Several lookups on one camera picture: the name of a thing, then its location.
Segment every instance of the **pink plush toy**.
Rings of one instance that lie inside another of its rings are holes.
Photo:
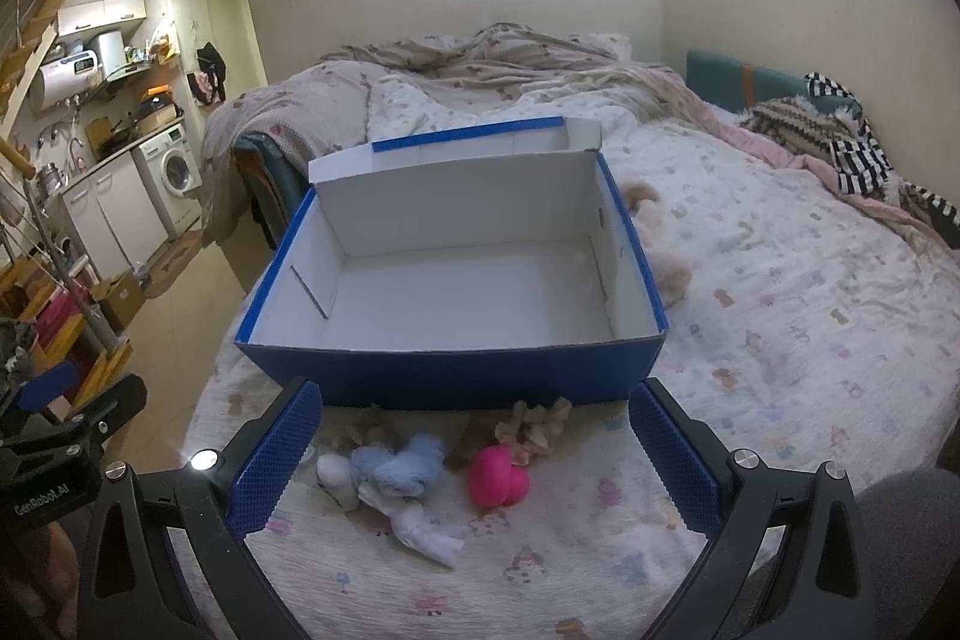
[[[517,504],[530,491],[530,476],[511,463],[510,448],[491,445],[473,457],[467,483],[470,499],[484,509]]]

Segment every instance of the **washing machine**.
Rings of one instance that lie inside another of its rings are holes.
[[[157,208],[160,222],[176,239],[200,218],[198,194],[200,170],[190,151],[184,124],[160,131],[133,148],[133,161]]]

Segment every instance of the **beige plush toy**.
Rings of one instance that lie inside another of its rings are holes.
[[[571,407],[563,396],[550,410],[543,405],[530,410],[526,402],[517,402],[510,420],[498,423],[493,435],[497,442],[510,448],[511,461],[516,466],[526,466],[533,456],[550,453],[570,417]]]

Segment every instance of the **blue gripper pad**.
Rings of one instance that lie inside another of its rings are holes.
[[[253,449],[233,484],[227,525],[242,540],[262,530],[320,426],[320,386],[304,383]]]
[[[673,408],[674,415],[667,411],[655,389]],[[656,474],[664,482],[686,528],[699,531],[708,538],[716,535],[724,525],[728,487],[733,483],[733,476],[725,464],[727,451],[723,444],[706,424],[691,421],[654,379],[635,387],[630,394],[628,410],[630,426],[653,463]],[[690,441],[690,435],[697,437],[705,447],[698,451]],[[710,466],[702,458],[704,450],[709,452],[708,457],[712,456]]]

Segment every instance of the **blue plush toy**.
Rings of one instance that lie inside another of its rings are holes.
[[[407,447],[394,455],[386,448],[367,445],[350,454],[350,480],[367,480],[390,497],[421,497],[440,480],[443,442],[434,434],[414,434]]]

